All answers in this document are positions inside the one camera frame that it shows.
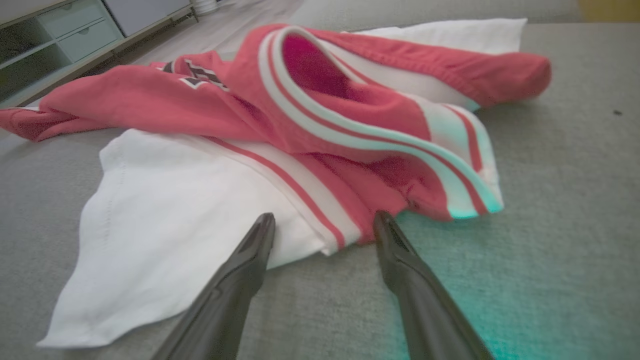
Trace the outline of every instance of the wooden floor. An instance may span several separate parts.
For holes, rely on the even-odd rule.
[[[253,4],[224,5],[200,22],[188,19],[175,27],[151,35],[122,55],[121,61],[148,65],[152,61],[172,61],[183,54],[197,54],[215,50],[221,54],[239,49],[246,34],[259,26],[285,22],[302,0],[261,0]]]

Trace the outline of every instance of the shelf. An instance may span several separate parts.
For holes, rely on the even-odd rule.
[[[37,89],[37,88],[41,88],[44,85],[46,85],[48,82],[50,82],[52,79],[56,79],[59,78],[61,75],[63,75],[64,73],[66,73],[66,71],[68,71],[70,68],[72,68],[73,65],[67,65],[65,67],[62,67],[58,70],[55,70],[54,72],[36,80],[35,82],[33,82],[32,84],[30,84],[29,86],[27,86],[26,88],[15,92],[11,97],[7,98],[7,99],[3,99],[2,102],[0,102],[0,109],[5,109],[5,108],[10,108],[12,106],[14,106],[16,99],[22,99],[25,97],[31,97],[32,93],[33,93],[33,89]]]
[[[93,25],[96,25],[97,23],[102,22],[102,21],[104,21],[103,17],[101,17],[101,18],[99,18],[97,20],[91,21],[88,24],[82,25],[81,27],[71,31],[70,33],[67,33],[67,34],[62,35],[61,37],[58,37],[58,41],[60,42],[61,40],[64,40],[64,39],[66,39],[66,38],[68,38],[70,36],[73,36],[73,35],[77,34],[78,32],[80,32],[80,31],[82,31],[82,30],[84,30],[86,28],[89,28],[89,27],[91,27]]]
[[[51,45],[54,39],[34,19],[0,29],[0,69]]]
[[[42,86],[43,80],[49,79],[51,74],[59,74],[58,71],[67,69],[69,65],[71,62],[55,43],[24,56],[19,61],[13,61],[0,69],[2,103],[10,99],[21,99],[28,92]]]
[[[29,55],[35,54],[35,53],[39,52],[40,50],[44,49],[45,47],[50,46],[50,45],[53,45],[53,44],[55,44],[55,43],[56,43],[56,42],[55,42],[54,40],[51,40],[50,42],[46,42],[46,43],[44,43],[44,44],[42,44],[42,45],[39,45],[39,46],[34,47],[33,49],[31,49],[31,50],[27,51],[26,53],[22,53],[22,54],[20,54],[20,55],[18,55],[18,56],[16,56],[16,57],[14,57],[14,58],[11,58],[11,59],[9,59],[9,60],[7,60],[7,61],[3,62],[2,64],[0,64],[0,70],[1,70],[1,69],[4,69],[5,67],[7,67],[7,66],[9,66],[9,65],[12,65],[12,64],[13,64],[13,63],[15,63],[15,62],[18,62],[18,61],[20,61],[20,60],[22,60],[22,59],[26,58],[26,57],[27,57],[27,56],[29,56]]]

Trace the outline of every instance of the white stripe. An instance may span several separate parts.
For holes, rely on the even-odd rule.
[[[486,128],[482,122],[480,122],[480,119],[470,111],[459,106],[448,105],[451,107],[450,109],[441,104],[434,104],[419,96],[405,95],[413,99],[424,113],[429,132],[431,133],[431,141],[451,150],[463,158],[468,164],[472,164],[468,131],[465,127],[464,120],[451,109],[458,111],[469,120],[476,133],[478,153],[480,154],[483,166],[477,174],[484,180],[484,183],[489,186],[489,189],[497,201],[501,205],[504,205],[500,192],[498,170],[496,169],[495,157],[493,156],[493,147],[489,139],[489,134],[486,132]]]
[[[190,82],[189,82],[187,79],[185,79],[185,78],[181,78],[180,80],[181,80],[183,83],[187,84],[187,85],[188,85],[190,88],[192,88],[192,89],[197,89],[197,88],[199,88],[199,87],[200,87],[200,85],[202,85],[202,84],[208,84],[208,82],[205,82],[205,81],[202,81],[202,80],[200,80],[200,82],[199,82],[199,83],[197,83],[197,84],[195,84],[195,85],[194,85],[194,84],[192,84],[192,83],[190,83]]]
[[[418,95],[433,102],[455,104],[471,111],[476,111],[480,108],[477,102],[433,76],[380,65],[328,41],[317,40],[327,50],[349,64],[350,67],[379,84],[403,93]]]
[[[449,105],[451,108],[457,110],[462,115],[466,116],[474,129],[476,130],[476,138],[478,142],[478,149],[480,157],[482,158],[483,168],[477,174],[484,180],[489,186],[489,189],[493,192],[496,200],[504,207],[504,201],[502,200],[502,192],[500,191],[500,181],[498,176],[498,168],[495,164],[495,156],[493,155],[493,146],[491,145],[491,138],[487,133],[486,128],[480,119],[472,112],[460,108],[459,106]]]
[[[431,142],[449,149],[471,164],[469,136],[462,119],[445,106],[412,94],[406,96],[413,99],[422,110],[431,134]]]
[[[262,163],[260,163],[257,160],[251,159],[245,155],[239,154],[238,152],[235,152],[231,149],[228,149],[224,146],[218,145],[212,141],[206,140],[204,138],[196,138],[194,136],[185,136],[184,137],[185,140],[190,141],[194,146],[197,146],[199,149],[205,151],[205,152],[216,152],[220,155],[224,155],[230,159],[236,160],[239,163],[242,163],[246,166],[249,166],[250,168],[254,169],[255,171],[257,171],[260,175],[264,176],[271,184],[273,184],[273,186],[275,186],[276,188],[278,188],[286,197],[287,199],[291,202],[291,204],[300,212],[300,215],[302,215],[302,217],[307,221],[307,223],[309,224],[309,226],[311,226],[319,235],[319,238],[322,239],[323,243],[324,243],[324,249],[321,250],[321,252],[325,255],[330,255],[333,254],[335,252],[338,251],[338,246],[337,246],[337,241],[335,236],[333,235],[333,233],[329,230],[329,228],[327,228],[322,222],[320,222],[320,220],[318,220],[318,218],[316,217],[316,215],[313,213],[313,211],[311,211],[311,209],[309,208],[309,206],[304,202],[304,200],[302,200],[298,194],[289,186],[289,184],[287,184],[286,181],[284,181],[278,174],[276,174],[273,170],[271,170],[269,167],[263,165]],[[242,147],[243,149],[245,149],[245,144],[243,144],[242,142],[227,142],[230,143],[234,146],[238,146],[238,147]],[[258,154],[264,158],[267,158],[266,156],[264,156],[265,153],[269,153],[268,151],[268,147],[272,147],[269,144],[256,144],[256,145],[262,145],[262,148],[260,148],[260,146],[256,146],[252,149],[246,149],[248,151],[251,151],[255,154]],[[294,164],[289,164],[289,170],[291,170],[293,167],[295,167],[296,165]],[[312,185],[310,184],[311,181],[308,181],[305,184],[300,184],[306,191],[307,193],[309,193],[309,195],[316,191],[319,190],[320,192],[322,192],[322,187],[324,187],[324,185],[322,183],[320,183],[320,187],[316,187],[313,188],[311,187]],[[344,210],[342,209],[342,206],[340,206],[340,204],[338,204],[338,209],[333,208],[333,209],[329,209],[328,206],[325,207],[324,209],[321,208],[323,211],[324,210],[328,210],[328,211],[339,211],[340,209],[342,210],[342,212],[344,212]],[[350,234],[351,237],[350,238],[346,238],[345,236],[345,241],[350,241],[351,243],[355,242],[359,237],[360,237],[360,231],[358,230],[358,227],[351,223],[351,227],[354,227],[356,229],[356,234],[352,233]]]
[[[283,86],[286,87],[287,91],[289,91],[290,94],[294,98],[296,98],[296,100],[299,101],[303,106],[307,107],[317,116],[352,131],[373,136],[380,136],[384,138],[394,138],[405,143],[412,143],[416,146],[422,147],[423,149],[427,149],[439,154],[443,158],[449,160],[453,166],[457,167],[462,172],[462,174],[465,174],[468,177],[470,182],[478,190],[480,197],[484,200],[484,203],[486,204],[486,207],[489,211],[494,212],[502,209],[502,205],[496,201],[495,196],[493,196],[492,192],[488,189],[486,184],[482,182],[477,174],[462,159],[460,159],[450,151],[443,149],[435,144],[425,142],[414,136],[400,133],[399,131],[380,129],[375,126],[368,126],[365,124],[354,122],[342,117],[334,111],[326,109],[315,103],[309,96],[302,92],[297,87],[295,82],[288,76],[287,69],[285,68],[285,65],[282,61],[282,40],[289,33],[294,33],[307,38],[307,40],[318,46],[318,48],[325,54],[327,54],[327,51],[313,41],[311,34],[308,34],[306,31],[300,28],[286,28],[281,30],[278,34],[272,53],[275,60],[276,72],[278,73],[278,77],[280,77]],[[308,118],[306,115],[302,114],[302,112],[297,110],[293,104],[289,103],[289,101],[280,93],[269,71],[267,51],[268,43],[273,36],[274,34],[270,34],[270,36],[266,37],[263,40],[263,43],[260,45],[260,74],[273,100],[281,107],[281,109],[283,109],[283,111],[285,111],[285,113],[293,121],[298,123],[307,131],[328,142],[333,142],[339,145],[356,149],[399,151],[414,155],[422,159],[440,176],[440,180],[447,194],[447,209],[449,210],[451,216],[454,218],[469,218],[477,216],[477,212],[473,206],[473,203],[464,184],[461,182],[458,176],[456,176],[456,174],[454,174],[451,170],[448,169],[448,167],[446,167],[436,158],[432,157],[429,154],[426,154],[425,152],[414,149],[413,147],[375,140],[361,139],[338,131],[334,131],[328,127],[324,127],[323,125],[316,123],[314,120]]]

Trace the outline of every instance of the gray couch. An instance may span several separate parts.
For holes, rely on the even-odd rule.
[[[497,359],[640,358],[638,33],[640,24],[526,26],[523,50],[553,63],[550,88],[479,112],[506,209],[451,224],[399,216]],[[176,324],[98,349],[34,347],[76,262],[98,152],[121,132],[0,139],[0,359],[144,360]],[[269,271],[239,358],[408,359],[374,247]]]

